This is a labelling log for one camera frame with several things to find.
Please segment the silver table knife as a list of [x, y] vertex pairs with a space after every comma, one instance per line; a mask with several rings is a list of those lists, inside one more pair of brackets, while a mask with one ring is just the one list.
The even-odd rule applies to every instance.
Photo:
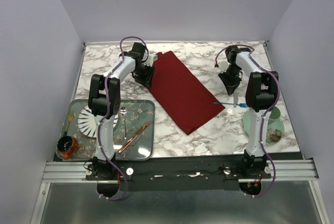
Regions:
[[238, 106], [238, 92], [233, 92], [233, 102], [234, 102], [234, 108]]

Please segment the rose gold knife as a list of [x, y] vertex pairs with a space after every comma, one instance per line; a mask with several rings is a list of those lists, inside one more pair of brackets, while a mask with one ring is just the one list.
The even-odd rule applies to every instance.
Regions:
[[153, 121], [147, 122], [142, 125], [132, 137], [119, 149], [118, 153], [121, 154], [148, 126], [152, 124]]

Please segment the gold fork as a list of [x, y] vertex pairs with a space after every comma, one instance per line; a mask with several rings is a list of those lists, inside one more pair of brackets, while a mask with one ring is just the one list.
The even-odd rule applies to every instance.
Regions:
[[68, 115], [67, 125], [66, 125], [65, 131], [64, 131], [64, 136], [67, 135], [69, 125], [73, 121], [73, 119], [74, 119], [74, 114], [73, 114], [73, 112], [70, 112], [69, 115]]

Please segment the light green cup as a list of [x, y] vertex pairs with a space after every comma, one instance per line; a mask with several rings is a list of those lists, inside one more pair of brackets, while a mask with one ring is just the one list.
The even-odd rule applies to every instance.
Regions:
[[273, 107], [269, 115], [268, 127], [276, 127], [280, 123], [281, 111], [278, 107]]

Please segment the dark red cloth napkin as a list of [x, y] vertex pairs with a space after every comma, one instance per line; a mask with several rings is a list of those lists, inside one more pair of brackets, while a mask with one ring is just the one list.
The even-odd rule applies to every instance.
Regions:
[[193, 75], [172, 51], [159, 52], [148, 89], [174, 123], [190, 135], [221, 113], [216, 97]]

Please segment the blue striped white plate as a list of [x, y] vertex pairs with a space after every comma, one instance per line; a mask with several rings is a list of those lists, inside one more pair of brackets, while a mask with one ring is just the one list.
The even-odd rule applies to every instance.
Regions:
[[92, 114], [88, 105], [84, 106], [79, 112], [77, 126], [79, 131], [86, 137], [96, 138], [97, 126], [94, 115]]

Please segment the black and orange cup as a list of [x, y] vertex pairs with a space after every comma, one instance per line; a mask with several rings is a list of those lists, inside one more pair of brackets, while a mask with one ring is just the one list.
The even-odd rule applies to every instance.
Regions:
[[63, 155], [64, 160], [71, 158], [72, 154], [78, 149], [76, 138], [63, 136], [57, 143], [57, 150]]

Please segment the light green plate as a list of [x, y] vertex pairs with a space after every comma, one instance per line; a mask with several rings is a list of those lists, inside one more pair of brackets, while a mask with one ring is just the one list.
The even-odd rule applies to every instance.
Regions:
[[[243, 116], [243, 127], [247, 135], [249, 135], [250, 132], [250, 110], [247, 110], [245, 115]], [[282, 119], [280, 120], [280, 123], [276, 127], [268, 127], [267, 126], [267, 135], [266, 135], [266, 144], [267, 145], [273, 145], [278, 143], [284, 135], [284, 124]]]

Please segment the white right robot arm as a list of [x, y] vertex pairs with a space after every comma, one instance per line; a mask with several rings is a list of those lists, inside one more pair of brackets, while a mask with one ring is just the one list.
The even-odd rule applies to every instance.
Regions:
[[219, 53], [225, 53], [228, 67], [221, 71], [227, 94], [232, 95], [242, 80], [242, 73], [248, 77], [245, 100], [250, 112], [250, 133], [241, 160], [240, 172], [252, 178], [265, 170], [269, 155], [265, 150], [269, 113], [280, 97], [279, 75], [261, 67], [251, 56], [254, 49], [246, 45], [230, 45]]

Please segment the teal floral serving tray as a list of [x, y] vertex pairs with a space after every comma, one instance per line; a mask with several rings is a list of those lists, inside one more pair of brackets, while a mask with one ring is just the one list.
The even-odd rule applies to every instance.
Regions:
[[[86, 161], [95, 155], [96, 138], [83, 135], [77, 126], [77, 119], [81, 109], [88, 105], [87, 99], [76, 99], [68, 107], [60, 137], [64, 136], [68, 115], [73, 112], [74, 119], [69, 125], [68, 136], [76, 138], [78, 149], [68, 161]], [[113, 141], [117, 160], [147, 160], [153, 154], [155, 104], [150, 100], [122, 100], [121, 107], [128, 111], [126, 117], [127, 139], [124, 139], [123, 120], [120, 114], [115, 116]], [[132, 137], [142, 125], [153, 121], [121, 154], [119, 149]]]

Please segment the silver spoon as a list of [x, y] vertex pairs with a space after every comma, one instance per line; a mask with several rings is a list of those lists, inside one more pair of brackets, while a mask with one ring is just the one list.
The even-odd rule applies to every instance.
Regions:
[[120, 115], [122, 117], [123, 120], [123, 127], [124, 127], [124, 139], [127, 139], [127, 128], [126, 128], [126, 117], [127, 117], [127, 109], [125, 107], [121, 107], [120, 108]]

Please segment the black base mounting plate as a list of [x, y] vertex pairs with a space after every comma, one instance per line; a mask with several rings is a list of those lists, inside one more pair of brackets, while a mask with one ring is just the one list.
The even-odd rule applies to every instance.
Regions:
[[264, 169], [243, 169], [242, 155], [116, 160], [116, 168], [93, 158], [83, 165], [88, 181], [99, 188], [121, 191], [239, 190], [242, 180], [254, 183], [269, 179]]

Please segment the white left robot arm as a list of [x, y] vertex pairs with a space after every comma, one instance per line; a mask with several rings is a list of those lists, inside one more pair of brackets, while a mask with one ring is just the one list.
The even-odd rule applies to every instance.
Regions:
[[121, 106], [121, 83], [132, 74], [135, 82], [150, 88], [155, 70], [153, 62], [156, 58], [149, 56], [147, 45], [142, 39], [133, 43], [130, 51], [124, 51], [122, 43], [123, 40], [120, 42], [121, 53], [116, 64], [105, 74], [94, 74], [89, 88], [88, 107], [96, 123], [97, 141], [92, 166], [105, 180], [115, 175], [126, 178], [115, 164], [113, 141], [113, 122]]

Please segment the blue handled fork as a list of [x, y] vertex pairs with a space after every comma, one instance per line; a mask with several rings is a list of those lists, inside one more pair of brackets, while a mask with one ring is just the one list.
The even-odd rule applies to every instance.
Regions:
[[240, 108], [247, 108], [248, 105], [246, 103], [229, 103], [229, 102], [219, 102], [219, 101], [214, 101], [214, 104], [224, 104], [224, 105], [232, 105], [234, 107], [240, 107]]

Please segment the aluminium frame rail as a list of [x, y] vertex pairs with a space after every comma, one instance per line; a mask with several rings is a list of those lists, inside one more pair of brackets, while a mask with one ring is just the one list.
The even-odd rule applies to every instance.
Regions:
[[[120, 166], [130, 182], [143, 179], [152, 182], [155, 179], [203, 179], [214, 176], [238, 182], [276, 181], [313, 181], [319, 178], [315, 164], [311, 160], [276, 160], [268, 164], [263, 172], [242, 175], [235, 166], [224, 162], [204, 160], [149, 159], [140, 162], [123, 163]], [[108, 175], [92, 170], [89, 162], [48, 162], [45, 165], [42, 182], [44, 183], [117, 183], [123, 179], [120, 175]]]

